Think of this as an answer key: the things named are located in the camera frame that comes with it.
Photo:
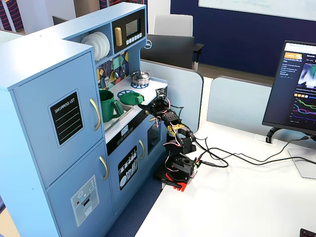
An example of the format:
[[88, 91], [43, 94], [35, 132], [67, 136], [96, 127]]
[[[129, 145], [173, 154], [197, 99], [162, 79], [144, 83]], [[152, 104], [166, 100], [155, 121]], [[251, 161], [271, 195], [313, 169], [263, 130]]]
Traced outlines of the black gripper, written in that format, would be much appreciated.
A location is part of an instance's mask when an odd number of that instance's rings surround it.
[[146, 115], [152, 116], [149, 121], [154, 121], [170, 110], [171, 103], [168, 98], [157, 97], [148, 105], [139, 104], [138, 107], [145, 110]]

